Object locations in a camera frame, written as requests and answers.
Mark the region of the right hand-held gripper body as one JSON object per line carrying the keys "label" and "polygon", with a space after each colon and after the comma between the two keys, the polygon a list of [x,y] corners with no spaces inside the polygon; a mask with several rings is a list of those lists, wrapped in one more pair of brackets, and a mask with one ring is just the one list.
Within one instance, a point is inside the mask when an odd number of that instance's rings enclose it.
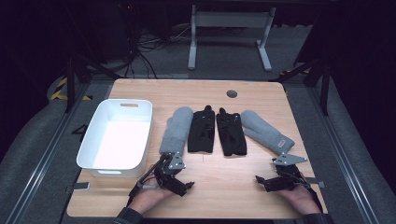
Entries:
{"label": "right hand-held gripper body", "polygon": [[275,188],[274,191],[287,189],[293,190],[298,185],[305,185],[306,181],[302,177],[297,163],[306,162],[307,158],[282,153],[276,159],[273,159],[273,164],[276,166],[276,173],[278,177],[271,180]]}

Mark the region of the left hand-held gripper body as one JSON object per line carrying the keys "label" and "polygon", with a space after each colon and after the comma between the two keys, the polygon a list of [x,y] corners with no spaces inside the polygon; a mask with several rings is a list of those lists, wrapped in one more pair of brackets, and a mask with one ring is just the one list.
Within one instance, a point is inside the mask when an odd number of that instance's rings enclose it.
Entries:
{"label": "left hand-held gripper body", "polygon": [[163,153],[156,163],[154,175],[158,185],[162,189],[168,189],[177,195],[181,189],[185,189],[185,184],[176,175],[186,168],[180,153]]}

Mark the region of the grey knit mitten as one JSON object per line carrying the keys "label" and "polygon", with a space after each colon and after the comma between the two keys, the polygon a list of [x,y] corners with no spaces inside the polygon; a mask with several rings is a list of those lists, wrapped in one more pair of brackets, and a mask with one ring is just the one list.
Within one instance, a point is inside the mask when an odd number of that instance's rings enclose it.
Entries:
{"label": "grey knit mitten", "polygon": [[276,155],[287,153],[295,145],[293,140],[252,110],[245,110],[241,114],[241,122],[245,127],[245,135],[271,149]]}
{"label": "grey knit mitten", "polygon": [[193,112],[187,106],[182,106],[174,112],[167,121],[160,153],[183,153],[190,132],[192,116]]}

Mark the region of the black glove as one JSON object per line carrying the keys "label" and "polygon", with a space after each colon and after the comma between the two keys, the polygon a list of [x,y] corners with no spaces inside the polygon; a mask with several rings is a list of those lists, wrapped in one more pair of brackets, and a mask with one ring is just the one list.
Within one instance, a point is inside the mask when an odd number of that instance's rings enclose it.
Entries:
{"label": "black glove", "polygon": [[193,113],[188,137],[190,153],[212,153],[215,138],[215,113],[210,105]]}
{"label": "black glove", "polygon": [[246,156],[248,153],[247,142],[240,115],[238,113],[227,113],[221,107],[216,119],[223,155],[226,157],[232,155]]}

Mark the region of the white plastic basket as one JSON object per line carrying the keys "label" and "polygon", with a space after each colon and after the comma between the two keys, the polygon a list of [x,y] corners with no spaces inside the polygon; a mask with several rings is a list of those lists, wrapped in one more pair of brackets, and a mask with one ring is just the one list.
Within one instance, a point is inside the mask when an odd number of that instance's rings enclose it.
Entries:
{"label": "white plastic basket", "polygon": [[97,177],[139,177],[144,173],[152,103],[106,99],[97,106],[83,137],[77,165]]}

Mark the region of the person's right hand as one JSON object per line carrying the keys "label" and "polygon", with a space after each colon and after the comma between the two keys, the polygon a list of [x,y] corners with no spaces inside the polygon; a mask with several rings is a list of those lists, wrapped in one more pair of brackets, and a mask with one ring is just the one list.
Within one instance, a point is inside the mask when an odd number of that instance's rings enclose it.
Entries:
{"label": "person's right hand", "polygon": [[293,190],[279,190],[276,194],[288,201],[303,216],[320,213],[312,195],[303,186],[295,187]]}

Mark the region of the person's left hand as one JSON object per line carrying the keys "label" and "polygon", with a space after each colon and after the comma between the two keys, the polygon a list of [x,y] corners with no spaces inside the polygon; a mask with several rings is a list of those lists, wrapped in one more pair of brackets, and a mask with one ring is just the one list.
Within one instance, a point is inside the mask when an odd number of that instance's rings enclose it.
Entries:
{"label": "person's left hand", "polygon": [[128,208],[144,215],[161,201],[170,198],[174,193],[158,186],[152,189],[141,189],[128,204]]}

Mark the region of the black metal stand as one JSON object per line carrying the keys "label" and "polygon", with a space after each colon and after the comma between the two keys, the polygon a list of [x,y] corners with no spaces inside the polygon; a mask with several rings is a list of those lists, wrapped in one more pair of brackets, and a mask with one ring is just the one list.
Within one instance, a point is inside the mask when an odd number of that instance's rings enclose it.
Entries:
{"label": "black metal stand", "polygon": [[119,75],[105,68],[101,64],[94,60],[80,54],[72,54],[67,61],[66,66],[66,84],[67,84],[67,106],[65,112],[68,113],[74,107],[77,102],[76,94],[76,81],[75,77],[78,78],[80,83],[89,84],[92,80],[92,73],[88,71],[87,66],[91,66],[98,70],[101,74],[116,80],[120,78]]}
{"label": "black metal stand", "polygon": [[283,71],[279,77],[274,79],[269,79],[269,82],[282,83],[292,77],[302,74],[305,70],[308,71],[303,83],[306,87],[314,87],[319,80],[321,80],[321,89],[319,96],[319,106],[322,113],[328,115],[328,95],[330,87],[330,66],[326,60],[315,59],[308,63],[303,63],[302,65],[290,70]]}

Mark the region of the yellow black floor tape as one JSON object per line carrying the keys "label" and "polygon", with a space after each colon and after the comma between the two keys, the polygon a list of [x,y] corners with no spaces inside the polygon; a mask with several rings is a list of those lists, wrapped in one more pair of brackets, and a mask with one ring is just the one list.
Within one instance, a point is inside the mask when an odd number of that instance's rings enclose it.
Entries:
{"label": "yellow black floor tape", "polygon": [[[67,94],[62,94],[62,90],[64,89],[64,86],[67,83],[67,77],[62,77],[60,82],[58,83],[56,89],[54,90],[54,93],[51,95],[50,99],[51,100],[67,100],[68,96]],[[82,100],[84,101],[90,101],[92,100],[93,97],[91,95],[84,95]]]}

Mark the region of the grey metal floor rail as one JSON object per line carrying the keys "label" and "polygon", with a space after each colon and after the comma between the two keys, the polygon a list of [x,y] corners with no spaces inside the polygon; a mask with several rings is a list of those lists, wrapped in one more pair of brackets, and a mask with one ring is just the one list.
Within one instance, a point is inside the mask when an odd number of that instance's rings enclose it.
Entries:
{"label": "grey metal floor rail", "polygon": [[38,164],[35,166],[35,169],[29,176],[29,180],[27,181],[22,193],[20,194],[19,199],[13,206],[10,214],[7,217],[5,224],[20,224],[22,218],[24,217],[28,206],[33,200],[46,172],[48,171],[50,164],[60,146],[60,142],[62,137],[64,136],[64,132],[66,130],[67,125],[69,124],[71,118],[74,116],[75,111],[78,108],[79,103],[82,101],[82,97],[85,95],[87,89],[89,88],[88,84],[81,84],[76,91],[69,91],[68,93],[72,95],[73,93],[76,95],[74,97],[74,102],[69,105],[65,112],[63,113],[61,120],[56,127],[56,130],[53,132],[49,144],[46,146],[45,151]]}
{"label": "grey metal floor rail", "polygon": [[314,108],[318,113],[319,119],[321,120],[327,135],[330,137],[333,154],[339,164],[354,201],[361,212],[364,223],[379,224],[377,215],[375,214],[375,211],[363,190],[362,184],[358,179],[347,154],[345,153],[344,147],[332,126],[331,120],[322,111],[317,92],[314,88],[306,88],[306,91],[310,100],[314,104]]}

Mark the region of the white desk frame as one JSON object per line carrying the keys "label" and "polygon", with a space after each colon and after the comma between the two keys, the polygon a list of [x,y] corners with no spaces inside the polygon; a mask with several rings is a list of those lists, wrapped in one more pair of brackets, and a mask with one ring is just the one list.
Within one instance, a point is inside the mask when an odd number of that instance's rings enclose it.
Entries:
{"label": "white desk frame", "polygon": [[265,71],[271,71],[266,42],[275,18],[276,8],[271,7],[267,12],[217,12],[200,11],[198,6],[191,7],[191,44],[188,60],[188,69],[194,70],[197,53],[196,30],[198,27],[225,27],[225,28],[262,28],[263,36],[256,41],[256,47],[260,54]]}

